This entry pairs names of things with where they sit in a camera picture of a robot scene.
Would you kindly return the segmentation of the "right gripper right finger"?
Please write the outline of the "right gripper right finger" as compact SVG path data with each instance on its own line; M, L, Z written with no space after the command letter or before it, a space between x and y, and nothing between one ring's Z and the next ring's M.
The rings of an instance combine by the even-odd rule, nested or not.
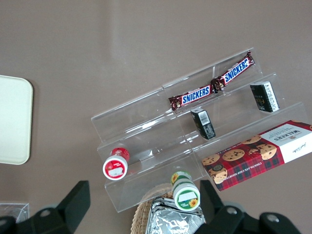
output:
M224 205L208 180L200 182L200 206L206 223L196 234L299 234L300 231L284 215L262 213L259 219L233 205Z

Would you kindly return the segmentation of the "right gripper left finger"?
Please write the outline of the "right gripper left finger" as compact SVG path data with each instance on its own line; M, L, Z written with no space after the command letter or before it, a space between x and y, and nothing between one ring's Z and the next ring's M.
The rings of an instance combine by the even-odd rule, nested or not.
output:
M73 234L91 205L88 180L79 181L54 208L38 211L17 223L12 216L0 218L2 234Z

